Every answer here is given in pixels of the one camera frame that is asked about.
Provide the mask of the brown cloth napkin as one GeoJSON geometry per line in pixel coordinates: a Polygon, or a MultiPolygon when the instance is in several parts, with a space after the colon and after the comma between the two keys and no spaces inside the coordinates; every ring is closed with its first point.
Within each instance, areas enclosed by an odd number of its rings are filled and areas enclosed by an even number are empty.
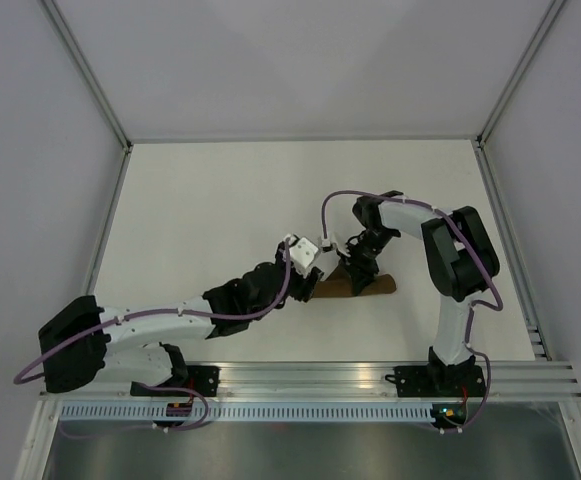
{"type": "Polygon", "coordinates": [[[353,298],[358,296],[389,295],[397,291],[397,284],[389,274],[379,275],[360,293],[354,293],[348,274],[337,267],[328,278],[317,283],[312,295],[313,299],[322,298],[353,298]]]}

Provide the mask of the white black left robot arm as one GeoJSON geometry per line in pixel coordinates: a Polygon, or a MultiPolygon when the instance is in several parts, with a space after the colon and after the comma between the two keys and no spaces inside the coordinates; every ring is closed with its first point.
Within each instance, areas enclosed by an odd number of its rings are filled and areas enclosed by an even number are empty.
{"type": "Polygon", "coordinates": [[[174,340],[214,339],[241,333],[254,321],[284,307],[287,299],[307,302],[323,272],[303,275],[284,261],[258,264],[239,278],[188,301],[144,310],[97,304],[93,295],[71,301],[38,332],[45,389],[76,391],[113,371],[113,358],[152,344],[166,354],[153,375],[154,385],[176,396],[189,385],[183,354],[174,340]]]}

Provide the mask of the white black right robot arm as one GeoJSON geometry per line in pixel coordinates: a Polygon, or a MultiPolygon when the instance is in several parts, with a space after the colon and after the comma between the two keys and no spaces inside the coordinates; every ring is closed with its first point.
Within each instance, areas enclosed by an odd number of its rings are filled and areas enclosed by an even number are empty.
{"type": "Polygon", "coordinates": [[[500,262],[478,211],[466,206],[446,212],[390,191],[361,194],[352,213],[362,231],[337,253],[355,296],[378,276],[377,258],[392,239],[407,234],[423,243],[428,274],[440,295],[426,381],[439,395],[452,393],[475,366],[477,353],[470,343],[475,308],[503,309],[493,282],[500,262]]]}

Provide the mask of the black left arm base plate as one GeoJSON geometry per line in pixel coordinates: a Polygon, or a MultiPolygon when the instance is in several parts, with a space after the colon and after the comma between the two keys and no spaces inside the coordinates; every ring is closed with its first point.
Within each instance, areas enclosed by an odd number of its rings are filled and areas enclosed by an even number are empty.
{"type": "Polygon", "coordinates": [[[133,381],[130,386],[132,397],[190,397],[189,390],[212,398],[217,395],[220,381],[220,368],[214,365],[192,365],[187,367],[187,374],[172,373],[169,378],[157,384],[149,386],[133,381]]]}

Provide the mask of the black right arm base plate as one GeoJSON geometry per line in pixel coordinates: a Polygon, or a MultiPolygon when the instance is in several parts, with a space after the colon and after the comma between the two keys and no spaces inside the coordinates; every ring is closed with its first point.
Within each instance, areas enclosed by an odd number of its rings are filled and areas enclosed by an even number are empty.
{"type": "Polygon", "coordinates": [[[486,393],[482,369],[441,368],[431,365],[398,365],[384,380],[396,388],[399,398],[481,398],[486,393]]]}

